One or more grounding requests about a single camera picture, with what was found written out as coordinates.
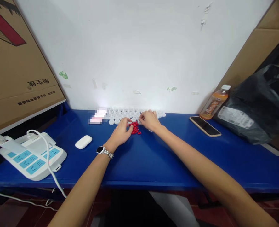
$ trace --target hand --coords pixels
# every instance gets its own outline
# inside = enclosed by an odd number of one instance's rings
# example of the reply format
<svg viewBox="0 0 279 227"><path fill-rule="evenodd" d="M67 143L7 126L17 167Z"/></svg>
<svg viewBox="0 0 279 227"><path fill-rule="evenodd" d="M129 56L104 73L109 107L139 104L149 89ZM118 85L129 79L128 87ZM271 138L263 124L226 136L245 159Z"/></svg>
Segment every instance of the hand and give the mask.
<svg viewBox="0 0 279 227"><path fill-rule="evenodd" d="M125 143L131 136L133 125L131 125L131 127L127 131L126 127L129 126L127 121L131 122L131 119L126 117L123 118L111 134L108 141L104 144L104 147L109 152L113 153L119 145Z"/></svg>
<svg viewBox="0 0 279 227"><path fill-rule="evenodd" d="M145 126L145 128L155 132L162 127L159 122L156 112L152 110L142 112L139 121Z"/></svg>

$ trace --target watch face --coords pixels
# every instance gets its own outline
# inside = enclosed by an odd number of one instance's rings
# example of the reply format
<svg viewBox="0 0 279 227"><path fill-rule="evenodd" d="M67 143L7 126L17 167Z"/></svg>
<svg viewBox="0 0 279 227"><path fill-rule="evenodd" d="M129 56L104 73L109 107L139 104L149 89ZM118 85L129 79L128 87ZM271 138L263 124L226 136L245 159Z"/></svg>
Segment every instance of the watch face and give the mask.
<svg viewBox="0 0 279 227"><path fill-rule="evenodd" d="M102 153L104 147L99 146L96 150L97 153Z"/></svg>

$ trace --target bottle label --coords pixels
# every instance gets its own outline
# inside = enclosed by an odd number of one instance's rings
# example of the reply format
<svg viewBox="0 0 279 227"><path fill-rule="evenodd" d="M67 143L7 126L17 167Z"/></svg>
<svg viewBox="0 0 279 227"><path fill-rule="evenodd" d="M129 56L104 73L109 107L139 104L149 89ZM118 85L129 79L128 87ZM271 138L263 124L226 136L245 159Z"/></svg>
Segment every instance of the bottle label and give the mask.
<svg viewBox="0 0 279 227"><path fill-rule="evenodd" d="M215 110L215 108L220 104L221 99L216 98L216 99L212 99L210 100L206 106L208 106L205 110L205 114L207 116L211 116L212 112Z"/></svg>
<svg viewBox="0 0 279 227"><path fill-rule="evenodd" d="M217 116L224 121L246 129L254 124L254 120L244 112L230 107L222 107Z"/></svg>

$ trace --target cardboard panel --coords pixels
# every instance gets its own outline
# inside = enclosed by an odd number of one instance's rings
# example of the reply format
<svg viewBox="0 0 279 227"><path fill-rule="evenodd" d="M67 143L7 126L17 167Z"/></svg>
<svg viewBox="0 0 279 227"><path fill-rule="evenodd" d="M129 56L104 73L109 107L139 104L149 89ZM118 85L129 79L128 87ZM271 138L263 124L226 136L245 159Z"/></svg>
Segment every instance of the cardboard panel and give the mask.
<svg viewBox="0 0 279 227"><path fill-rule="evenodd" d="M0 129L64 100L58 85L0 100Z"/></svg>
<svg viewBox="0 0 279 227"><path fill-rule="evenodd" d="M18 8L0 5L0 99L57 85Z"/></svg>
<svg viewBox="0 0 279 227"><path fill-rule="evenodd" d="M279 30L254 29L222 78L217 90L224 84L235 87L243 82L256 71L278 43Z"/></svg>
<svg viewBox="0 0 279 227"><path fill-rule="evenodd" d="M257 28L279 29L279 0L274 1Z"/></svg>
<svg viewBox="0 0 279 227"><path fill-rule="evenodd" d="M0 1L0 129L65 100L12 0Z"/></svg>

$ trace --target watch strap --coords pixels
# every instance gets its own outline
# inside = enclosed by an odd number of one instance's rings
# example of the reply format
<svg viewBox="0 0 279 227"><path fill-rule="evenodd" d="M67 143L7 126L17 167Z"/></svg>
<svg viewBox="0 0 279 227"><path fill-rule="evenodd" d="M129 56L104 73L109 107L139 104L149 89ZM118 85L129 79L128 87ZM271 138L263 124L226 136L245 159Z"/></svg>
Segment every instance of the watch strap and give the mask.
<svg viewBox="0 0 279 227"><path fill-rule="evenodd" d="M114 157L114 154L113 153L111 153L111 152L109 152L109 151L107 151L107 149L104 147L104 149L103 149L103 151L101 152L101 153L99 153L99 152L97 152L98 154L106 154L106 155L108 155L108 157L110 158L110 159L113 159L113 157Z"/></svg>

